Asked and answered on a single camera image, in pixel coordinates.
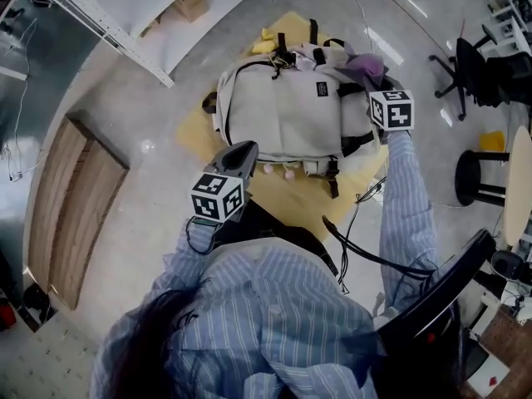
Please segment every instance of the gray floor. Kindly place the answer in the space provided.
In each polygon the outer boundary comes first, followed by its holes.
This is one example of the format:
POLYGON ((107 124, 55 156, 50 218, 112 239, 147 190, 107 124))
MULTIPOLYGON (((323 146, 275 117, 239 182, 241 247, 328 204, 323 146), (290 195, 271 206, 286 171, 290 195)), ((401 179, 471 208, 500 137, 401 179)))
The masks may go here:
MULTIPOLYGON (((416 99, 413 140, 429 196, 435 203, 457 205, 454 169, 459 155, 475 149, 479 134, 513 132, 526 124, 524 107, 479 108, 468 104, 468 117, 459 122, 458 97, 452 92, 437 100, 434 90, 449 83, 428 55, 444 56, 454 46, 465 21, 464 38, 481 37, 480 24, 489 16, 485 0, 397 0, 431 35, 436 46, 391 0, 360 0, 369 27, 380 36, 374 43, 390 73, 412 90, 416 99), (451 115, 453 124, 441 117, 451 115)), ((133 62, 121 58, 106 79, 76 105, 81 117, 131 163, 89 266, 79 308, 72 314, 96 341, 124 311, 134 307, 162 269, 161 255, 175 246, 180 226, 190 213, 186 191, 201 164, 175 139, 175 130, 215 83, 220 73, 246 46, 287 11, 318 20, 322 30, 349 41, 357 52, 369 52, 370 42, 355 0, 246 0, 220 22, 179 64, 171 89, 161 86, 133 62)), ((485 179, 504 179, 505 168, 484 167, 485 179)), ((436 227, 442 259, 451 256, 482 227, 493 229, 500 208, 473 204, 465 209, 435 204, 436 227)), ((352 238, 376 252, 380 205, 363 205, 352 238)), ((327 242, 339 260, 339 246, 327 242)), ((371 309, 382 289, 376 265, 352 257, 347 285, 350 296, 371 309)))

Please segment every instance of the cardboard box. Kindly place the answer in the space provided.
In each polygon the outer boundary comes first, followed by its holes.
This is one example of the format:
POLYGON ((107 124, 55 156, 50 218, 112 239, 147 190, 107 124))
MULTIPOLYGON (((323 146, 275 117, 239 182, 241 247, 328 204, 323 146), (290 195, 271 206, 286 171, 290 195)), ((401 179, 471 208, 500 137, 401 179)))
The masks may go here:
POLYGON ((209 10, 207 0, 175 0, 172 7, 188 22, 193 22, 209 10))

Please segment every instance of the office chair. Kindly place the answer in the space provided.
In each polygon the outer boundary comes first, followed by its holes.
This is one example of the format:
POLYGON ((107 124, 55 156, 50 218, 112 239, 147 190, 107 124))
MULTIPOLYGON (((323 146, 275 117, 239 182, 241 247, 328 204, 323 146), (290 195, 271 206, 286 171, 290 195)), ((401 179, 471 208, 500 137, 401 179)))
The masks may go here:
POLYGON ((526 52, 508 57, 490 57, 487 69, 496 79, 500 98, 532 105, 532 57, 526 52))
MULTIPOLYGON (((493 237, 486 229, 480 230, 461 254, 453 258, 454 265, 416 303, 377 328, 387 355, 400 357, 414 353, 423 356, 431 353, 434 347, 456 343, 453 338, 457 335, 453 378, 457 386, 461 385, 466 380, 464 348, 469 333, 461 325, 456 299, 495 251, 493 237)), ((386 374, 385 362, 372 367, 376 384, 386 382, 386 374)))
POLYGON ((451 85, 444 91, 435 91, 434 96, 440 99, 457 88, 462 109, 462 113, 458 115, 460 121, 466 118, 466 97, 464 96, 464 91, 468 96, 473 95, 475 103, 479 106, 497 106, 500 103, 497 87, 490 79, 484 57, 478 52, 478 49, 487 42, 497 44, 497 40, 485 25, 482 26, 482 30, 485 36, 475 45, 471 45, 463 38, 456 40, 456 57, 449 58, 450 62, 454 65, 454 71, 438 56, 429 56, 429 61, 438 62, 453 80, 451 85))

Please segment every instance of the backpack strap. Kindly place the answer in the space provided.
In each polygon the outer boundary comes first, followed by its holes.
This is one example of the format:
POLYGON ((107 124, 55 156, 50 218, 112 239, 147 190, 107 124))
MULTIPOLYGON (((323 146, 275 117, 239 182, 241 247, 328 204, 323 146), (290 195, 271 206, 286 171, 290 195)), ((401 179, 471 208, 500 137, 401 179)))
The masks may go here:
POLYGON ((325 42, 323 42, 323 47, 330 47, 331 46, 331 42, 336 43, 336 44, 338 44, 338 45, 340 45, 342 47, 346 46, 345 41, 340 40, 339 38, 329 38, 328 40, 325 40, 325 42))
POLYGON ((338 90, 336 90, 336 93, 338 94, 338 97, 342 98, 347 95, 352 95, 353 93, 360 93, 361 91, 365 91, 363 86, 357 83, 343 83, 340 85, 338 90))
POLYGON ((310 44, 318 45, 318 23, 315 19, 310 20, 310 44))
POLYGON ((201 102, 201 107, 203 108, 203 111, 205 111, 207 114, 216 114, 216 99, 218 98, 218 93, 215 91, 210 92, 207 97, 204 98, 203 102, 201 102))
POLYGON ((373 136, 373 132, 370 131, 369 133, 366 133, 362 136, 348 136, 342 138, 342 155, 344 157, 347 157, 355 152, 358 151, 358 149, 365 145, 366 143, 370 143, 375 139, 373 136))
POLYGON ((327 182, 329 183, 329 188, 331 188, 331 198, 333 200, 340 196, 338 192, 338 182, 336 180, 336 176, 338 173, 340 173, 340 170, 338 169, 338 161, 329 161, 329 166, 327 168, 327 172, 325 173, 325 179, 327 179, 327 182))
POLYGON ((284 36, 284 32, 280 32, 277 35, 277 41, 278 41, 278 44, 279 44, 277 52, 279 54, 283 55, 287 51, 287 49, 286 49, 286 38, 284 36))
POLYGON ((325 65, 325 53, 323 53, 323 49, 314 49, 313 56, 314 61, 316 61, 316 65, 325 65))

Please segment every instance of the white backpack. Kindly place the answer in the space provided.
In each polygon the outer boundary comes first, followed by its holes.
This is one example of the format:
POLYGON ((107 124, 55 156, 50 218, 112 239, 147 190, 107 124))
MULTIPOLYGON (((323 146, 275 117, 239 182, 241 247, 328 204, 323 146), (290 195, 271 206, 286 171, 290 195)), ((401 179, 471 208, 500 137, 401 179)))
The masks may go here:
POLYGON ((367 116, 367 91, 377 86, 369 78, 361 85, 342 74, 338 68, 347 60, 330 40, 323 47, 286 48, 279 34, 275 53, 238 61, 222 74, 204 110, 228 145, 253 140, 260 162, 301 161, 307 175, 329 181, 336 198, 336 175, 359 170, 380 149, 367 116))

